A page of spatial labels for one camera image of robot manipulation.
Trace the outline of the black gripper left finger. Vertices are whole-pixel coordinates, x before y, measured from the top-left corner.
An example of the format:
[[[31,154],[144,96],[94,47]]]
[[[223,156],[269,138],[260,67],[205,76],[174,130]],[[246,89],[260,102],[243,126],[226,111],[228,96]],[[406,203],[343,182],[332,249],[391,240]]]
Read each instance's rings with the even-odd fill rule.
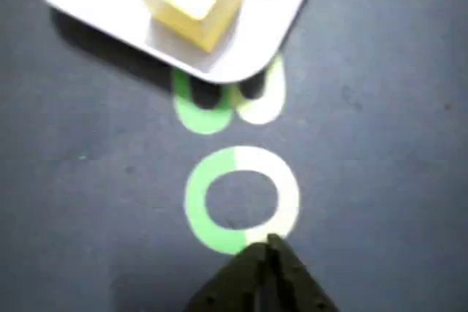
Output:
[[[265,280],[267,244],[253,243],[224,265],[191,298],[185,310],[253,311]]]

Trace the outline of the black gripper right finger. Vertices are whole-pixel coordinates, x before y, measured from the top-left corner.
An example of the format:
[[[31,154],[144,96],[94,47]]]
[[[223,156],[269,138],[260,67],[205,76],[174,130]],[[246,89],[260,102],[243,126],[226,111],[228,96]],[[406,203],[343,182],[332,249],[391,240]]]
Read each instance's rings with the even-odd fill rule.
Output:
[[[268,234],[267,241],[267,260],[283,311],[339,311],[283,238]]]

